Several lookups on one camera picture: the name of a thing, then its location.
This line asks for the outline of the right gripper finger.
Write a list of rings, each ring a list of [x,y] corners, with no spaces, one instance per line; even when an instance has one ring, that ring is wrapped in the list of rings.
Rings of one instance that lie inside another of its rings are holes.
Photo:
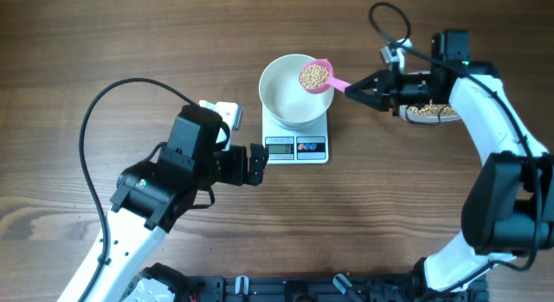
[[[374,94],[383,91],[390,78],[390,70],[382,69],[376,71],[362,80],[350,84],[346,89],[346,94]]]
[[[379,112],[388,112],[390,109],[390,98],[382,94],[347,93],[346,97],[371,107]]]

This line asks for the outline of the pink plastic measuring scoop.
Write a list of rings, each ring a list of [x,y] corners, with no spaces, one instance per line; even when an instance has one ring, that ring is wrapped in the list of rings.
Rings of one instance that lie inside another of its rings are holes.
[[[327,59],[307,63],[300,71],[300,85],[309,93],[320,94],[331,87],[344,93],[350,83],[335,77],[332,64]]]

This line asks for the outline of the pile of yellow soybeans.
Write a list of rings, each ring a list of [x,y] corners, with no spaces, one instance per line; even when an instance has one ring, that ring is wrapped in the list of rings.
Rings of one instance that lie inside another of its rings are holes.
[[[448,103],[431,97],[434,89],[429,73],[399,74],[384,69],[351,84],[336,78],[329,63],[314,61],[302,69],[300,85],[312,94],[334,88],[357,103],[380,112],[391,110],[409,121],[440,123],[458,118]]]

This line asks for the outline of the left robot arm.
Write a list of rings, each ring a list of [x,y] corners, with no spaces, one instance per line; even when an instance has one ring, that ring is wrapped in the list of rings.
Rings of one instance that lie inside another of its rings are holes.
[[[229,133],[222,116],[187,105],[177,115],[169,139],[150,159],[125,169],[118,178],[106,215],[86,259],[62,292],[62,301],[185,301],[188,280],[146,259],[161,245],[176,220],[190,209],[198,191],[214,183],[258,185],[268,161],[263,145],[219,141]]]

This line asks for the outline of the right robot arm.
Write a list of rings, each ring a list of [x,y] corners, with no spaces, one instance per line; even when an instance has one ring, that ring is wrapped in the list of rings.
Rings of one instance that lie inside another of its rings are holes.
[[[532,263],[553,247],[553,156],[527,130],[507,99],[498,70],[471,58],[468,33],[434,35],[427,73],[403,70],[408,42],[382,48],[387,67],[345,89],[381,112],[441,103],[452,107],[480,155],[482,170],[461,212],[461,232],[422,263],[424,297],[467,290],[517,257]]]

